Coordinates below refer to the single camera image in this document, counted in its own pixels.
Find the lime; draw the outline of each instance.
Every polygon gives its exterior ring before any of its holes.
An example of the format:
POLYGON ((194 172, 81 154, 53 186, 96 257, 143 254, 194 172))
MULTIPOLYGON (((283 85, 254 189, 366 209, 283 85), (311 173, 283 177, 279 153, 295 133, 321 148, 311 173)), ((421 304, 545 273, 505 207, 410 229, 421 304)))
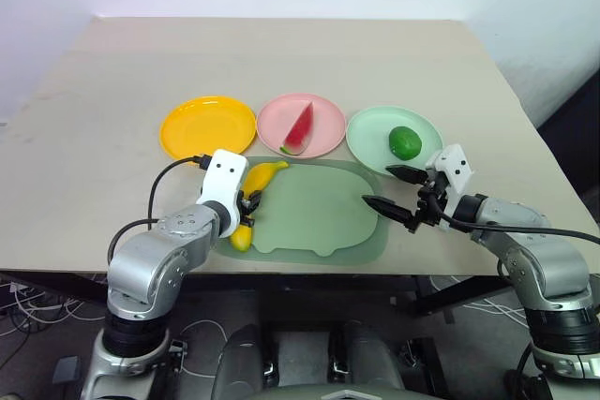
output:
POLYGON ((389 136, 390 150, 402 161, 413 159, 421 153, 423 143, 414 130, 407 126, 392 128, 389 136))

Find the yellow banana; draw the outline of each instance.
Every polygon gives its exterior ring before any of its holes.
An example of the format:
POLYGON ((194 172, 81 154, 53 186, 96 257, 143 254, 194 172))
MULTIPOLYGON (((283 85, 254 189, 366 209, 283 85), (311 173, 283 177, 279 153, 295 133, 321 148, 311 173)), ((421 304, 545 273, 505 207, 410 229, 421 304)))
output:
POLYGON ((254 191, 262 191, 269 182, 275 177, 278 170, 289 168, 286 161, 276 161, 275 163, 261 163, 254 166, 247 173, 246 180, 242 185, 244 198, 247 199, 254 191))
MULTIPOLYGON (((262 191, 271 182, 278 170, 289 168, 290 165, 285 161, 275 163, 261 163, 254 166, 247 173, 246 180, 242 185, 244 198, 247 199, 254 191, 262 191)), ((233 248, 240 252, 248 252, 252 245, 252 227, 240 224, 229 237, 233 248)))

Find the cutting board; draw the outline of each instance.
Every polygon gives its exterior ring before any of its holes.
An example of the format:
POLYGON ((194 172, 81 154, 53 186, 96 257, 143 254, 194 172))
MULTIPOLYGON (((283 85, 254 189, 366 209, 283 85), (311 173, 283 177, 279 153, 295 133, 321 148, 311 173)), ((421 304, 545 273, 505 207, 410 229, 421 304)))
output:
MULTIPOLYGON (((250 166, 276 161, 251 157, 250 166)), ((361 199, 379 194, 377 179, 350 161, 291 162, 263 191, 247 253, 220 240, 217 252, 238 259, 362 264, 381 255, 387 221, 361 199)))

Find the beige tabletop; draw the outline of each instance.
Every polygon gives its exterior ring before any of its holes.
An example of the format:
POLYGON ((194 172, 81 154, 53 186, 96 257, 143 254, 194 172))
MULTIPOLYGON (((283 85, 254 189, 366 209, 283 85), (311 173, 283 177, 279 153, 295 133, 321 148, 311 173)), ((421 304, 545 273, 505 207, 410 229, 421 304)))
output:
MULTIPOLYGON (((394 104, 425 115, 462 144, 472 192, 518 200, 553 226, 598 234, 552 153, 483 46, 460 22, 117 18, 93 21, 58 61, 0 144, 0 267, 106 270, 107 244, 144 217, 171 160, 158 128, 195 96, 236 97, 258 111, 290 92, 325 96, 350 118, 394 104)), ((247 156, 270 156, 256 139, 247 156)), ((350 159, 345 142, 326 156, 350 159)), ((165 177, 155 215, 195 201, 202 172, 165 177)), ((382 177, 384 194, 414 208, 416 187, 382 177)), ((593 272, 594 244, 571 240, 593 272)), ((230 259, 211 273, 495 274, 485 248, 457 232, 390 224, 382 256, 359 266, 230 259)))

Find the watermelon slice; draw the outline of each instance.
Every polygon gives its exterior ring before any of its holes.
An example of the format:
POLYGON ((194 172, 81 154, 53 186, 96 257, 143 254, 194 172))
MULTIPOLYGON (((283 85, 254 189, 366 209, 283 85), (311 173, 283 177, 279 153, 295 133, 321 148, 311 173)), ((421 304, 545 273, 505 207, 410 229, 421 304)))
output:
POLYGON ((312 102, 305 106, 279 150, 286 155, 299 155, 307 149, 312 136, 312 102))

